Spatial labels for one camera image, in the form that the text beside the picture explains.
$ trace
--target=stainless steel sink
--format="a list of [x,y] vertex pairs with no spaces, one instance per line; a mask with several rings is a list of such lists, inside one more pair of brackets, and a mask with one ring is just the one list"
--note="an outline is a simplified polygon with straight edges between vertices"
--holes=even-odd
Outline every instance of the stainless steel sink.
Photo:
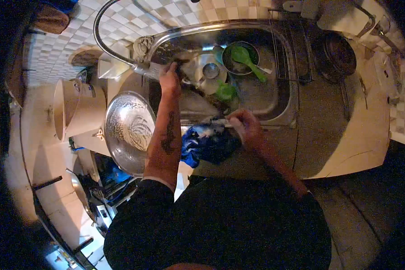
[[[269,21],[240,20],[170,30],[155,36],[146,59],[158,64],[167,64],[171,58],[180,53],[209,53],[214,45],[226,46],[234,41],[253,44],[259,52],[259,65],[273,70],[270,75],[267,74],[267,83],[261,83],[253,73],[245,76],[233,75],[238,85],[240,100],[238,107],[253,111],[266,128],[294,125],[298,105],[298,84],[293,80],[297,79],[297,73],[290,42],[281,34],[276,24],[270,25]],[[279,54],[283,54],[282,57],[275,57]],[[281,72],[287,75],[286,79],[278,79],[276,70],[285,68],[288,70]],[[145,78],[143,87],[148,93],[150,105],[157,112],[161,97],[159,83]],[[191,91],[190,86],[183,84],[182,89],[180,99],[182,126],[199,123],[218,113],[208,101]]]

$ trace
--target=man's hand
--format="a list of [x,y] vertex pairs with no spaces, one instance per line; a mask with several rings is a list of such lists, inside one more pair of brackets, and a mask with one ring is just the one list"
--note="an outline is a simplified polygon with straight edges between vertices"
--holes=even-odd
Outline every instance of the man's hand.
[[167,65],[159,72],[159,83],[162,88],[162,96],[178,98],[181,94],[181,86],[175,72],[177,63]]
[[264,148],[265,138],[259,120],[248,110],[239,109],[226,117],[248,151]]

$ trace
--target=metal bowl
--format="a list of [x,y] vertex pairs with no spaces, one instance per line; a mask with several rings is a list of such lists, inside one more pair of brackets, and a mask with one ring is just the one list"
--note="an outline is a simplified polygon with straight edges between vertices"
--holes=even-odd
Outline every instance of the metal bowl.
[[252,73],[252,69],[243,63],[236,62],[232,60],[231,51],[232,47],[234,46],[241,46],[245,48],[249,52],[249,57],[252,63],[255,65],[259,64],[259,54],[257,49],[250,43],[245,41],[235,41],[225,48],[224,52],[222,53],[222,61],[224,63],[225,68],[235,75],[247,75]]
[[135,92],[119,93],[108,105],[105,142],[114,162],[131,176],[140,177],[144,172],[155,121],[149,103]]

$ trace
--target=blue towel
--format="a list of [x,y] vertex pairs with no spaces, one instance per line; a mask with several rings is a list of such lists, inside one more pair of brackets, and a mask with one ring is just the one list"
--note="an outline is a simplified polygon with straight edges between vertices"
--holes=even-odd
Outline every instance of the blue towel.
[[78,0],[42,0],[41,3],[53,6],[55,9],[69,14]]
[[192,168],[200,160],[219,165],[240,147],[240,139],[232,137],[220,120],[190,127],[182,137],[181,161]]

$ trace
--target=kitchen counter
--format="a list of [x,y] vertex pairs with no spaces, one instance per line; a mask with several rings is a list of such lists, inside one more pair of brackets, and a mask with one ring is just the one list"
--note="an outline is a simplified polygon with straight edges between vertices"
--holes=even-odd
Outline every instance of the kitchen counter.
[[[371,169],[383,163],[389,143],[389,106],[375,80],[367,76],[365,48],[351,43],[357,70],[346,78],[351,119],[343,116],[343,102],[339,86],[325,82],[319,75],[307,85],[300,85],[299,108],[295,125],[275,127],[265,131],[277,146],[278,154],[301,178],[320,178],[344,175]],[[367,104],[359,78],[367,88]],[[108,80],[107,99],[110,102],[119,91],[131,90],[148,98],[142,88],[140,75],[125,72],[120,78]],[[92,140],[87,148],[109,155],[104,141],[85,133],[75,137],[78,145]],[[265,178],[261,162],[239,150],[219,166],[202,161],[193,171],[201,176],[229,176],[235,178]]]

